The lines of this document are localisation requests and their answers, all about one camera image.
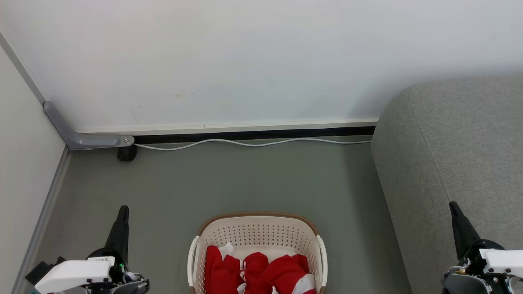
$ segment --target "laundry basket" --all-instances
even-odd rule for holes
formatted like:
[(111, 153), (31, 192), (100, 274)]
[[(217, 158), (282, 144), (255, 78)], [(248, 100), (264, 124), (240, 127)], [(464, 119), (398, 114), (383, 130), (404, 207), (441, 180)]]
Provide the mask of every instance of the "laundry basket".
[(207, 246), (234, 245), (233, 257), (243, 260), (261, 252), (269, 262), (288, 255), (307, 257), (315, 277), (317, 294), (325, 294), (327, 252), (316, 226), (308, 219), (289, 213), (242, 212), (222, 214), (208, 220), (191, 243), (187, 258), (187, 279), (191, 294), (206, 294), (204, 271)]

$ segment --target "gray fabric upholstery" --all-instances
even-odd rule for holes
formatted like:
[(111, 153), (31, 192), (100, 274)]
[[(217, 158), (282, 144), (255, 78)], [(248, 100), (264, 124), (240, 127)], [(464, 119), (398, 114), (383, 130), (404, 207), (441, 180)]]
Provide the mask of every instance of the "gray fabric upholstery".
[(480, 237), (523, 248), (523, 76), (411, 87), (380, 117), (372, 154), (413, 294), (457, 262), (449, 201)]

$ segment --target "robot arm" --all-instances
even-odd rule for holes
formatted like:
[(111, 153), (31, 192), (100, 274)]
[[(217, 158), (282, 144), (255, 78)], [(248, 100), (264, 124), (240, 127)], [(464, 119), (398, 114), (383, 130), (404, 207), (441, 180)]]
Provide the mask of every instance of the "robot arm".
[(523, 250), (481, 239), (458, 204), (449, 206), (459, 263), (444, 273), (443, 293), (515, 294), (513, 286), (523, 278)]
[(128, 244), (129, 208), (122, 206), (105, 247), (91, 253), (84, 261), (66, 261), (59, 257), (56, 264), (41, 262), (26, 280), (40, 293), (81, 287), (90, 294), (145, 294), (150, 289), (149, 280), (129, 271)]

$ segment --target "white cable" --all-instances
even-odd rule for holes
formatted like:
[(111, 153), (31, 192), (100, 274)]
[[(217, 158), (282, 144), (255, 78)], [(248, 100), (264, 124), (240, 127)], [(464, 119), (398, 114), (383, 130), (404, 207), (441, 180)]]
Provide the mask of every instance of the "white cable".
[(247, 146), (247, 147), (263, 147), (263, 146), (270, 146), (270, 145), (282, 144), (282, 143), (293, 142), (293, 141), (316, 141), (316, 142), (325, 142), (325, 143), (334, 143), (334, 144), (363, 144), (363, 143), (370, 143), (370, 141), (340, 142), (340, 141), (331, 141), (331, 140), (315, 139), (315, 138), (294, 138), (294, 139), (283, 140), (283, 141), (276, 141), (276, 142), (270, 142), (270, 143), (264, 143), (264, 144), (247, 144), (247, 143), (241, 143), (241, 142), (225, 140), (225, 139), (207, 139), (207, 140), (198, 141), (198, 142), (193, 143), (193, 144), (185, 145), (185, 146), (182, 146), (182, 147), (176, 147), (176, 148), (158, 148), (158, 147), (146, 146), (146, 145), (141, 145), (141, 144), (135, 144), (135, 145), (138, 146), (138, 147), (152, 149), (152, 150), (175, 151), (175, 150), (181, 150), (181, 149), (189, 148), (189, 147), (192, 147), (192, 146), (196, 146), (198, 144), (206, 143), (206, 142), (226, 142), (226, 143), (233, 143), (233, 144), (236, 144), (236, 145)]

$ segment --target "gray floor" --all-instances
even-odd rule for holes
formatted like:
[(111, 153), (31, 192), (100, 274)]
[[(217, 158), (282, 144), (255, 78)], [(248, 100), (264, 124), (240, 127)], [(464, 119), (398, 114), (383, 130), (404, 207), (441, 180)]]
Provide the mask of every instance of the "gray floor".
[(151, 280), (150, 293), (188, 293), (187, 253), (200, 225), (250, 210), (297, 213), (318, 226), (329, 293), (410, 293), (370, 144), (209, 143), (140, 149), (130, 163), (115, 150), (74, 152), (37, 260), (84, 259), (104, 245), (120, 205), (130, 208), (129, 265)]

